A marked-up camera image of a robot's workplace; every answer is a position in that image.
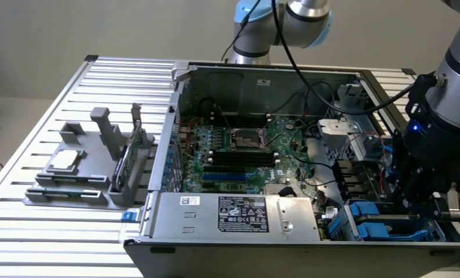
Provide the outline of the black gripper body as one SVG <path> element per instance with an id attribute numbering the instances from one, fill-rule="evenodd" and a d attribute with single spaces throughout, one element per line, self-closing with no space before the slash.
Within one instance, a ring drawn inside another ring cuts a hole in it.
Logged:
<path id="1" fill-rule="evenodd" d="M 450 189 L 460 194 L 460 127 L 442 120 L 425 99 L 441 79 L 433 74 L 417 77 L 405 106 L 409 122 L 393 136 L 393 200 L 408 201 L 428 218 L 434 218 L 433 199 Z"/>

